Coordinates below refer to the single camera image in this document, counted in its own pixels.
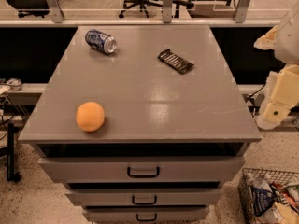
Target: soda can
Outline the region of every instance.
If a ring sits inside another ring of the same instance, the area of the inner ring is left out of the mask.
[[[85,40],[92,48],[109,55],[116,49],[117,43],[113,36],[92,29],[85,35]]]

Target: desk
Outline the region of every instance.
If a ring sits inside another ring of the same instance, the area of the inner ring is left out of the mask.
[[[115,36],[115,53],[86,44],[92,28]],[[193,70],[180,75],[160,62],[165,49],[194,63]],[[106,112],[94,133],[75,122],[88,101]],[[20,136],[90,221],[205,218],[250,142],[259,140],[202,25],[79,27]]]

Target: drawer handle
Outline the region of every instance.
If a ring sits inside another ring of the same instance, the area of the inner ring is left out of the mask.
[[[132,196],[132,203],[133,203],[134,205],[154,205],[154,204],[157,203],[157,196],[156,196],[156,195],[154,196],[154,198],[153,198],[153,202],[151,202],[151,203],[137,203],[137,202],[135,201],[135,196]]]
[[[157,167],[156,174],[154,174],[154,175],[132,175],[131,174],[131,168],[128,167],[127,168],[127,174],[131,178],[154,178],[154,177],[157,177],[160,174],[160,168]]]
[[[157,214],[155,213],[155,216],[154,216],[154,218],[153,219],[140,219],[139,218],[139,214],[137,214],[136,215],[136,219],[137,219],[137,221],[143,221],[143,222],[151,222],[151,221],[155,221],[156,219],[157,219]]]

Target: white robot part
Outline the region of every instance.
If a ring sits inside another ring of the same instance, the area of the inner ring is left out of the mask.
[[[299,1],[282,18],[275,37],[274,52],[286,64],[299,64]]]
[[[271,72],[268,93],[260,108],[257,125],[264,130],[277,127],[299,102],[299,66],[289,64],[279,74]]]
[[[299,103],[299,1],[282,18],[277,27],[258,39],[254,47],[274,49],[285,64],[279,74],[270,73],[267,93],[261,104],[257,125],[265,130],[277,127]]]

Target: orange ball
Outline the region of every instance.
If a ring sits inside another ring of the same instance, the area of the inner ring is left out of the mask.
[[[77,110],[76,122],[83,131],[96,131],[103,125],[104,120],[104,109],[96,102],[84,103]]]

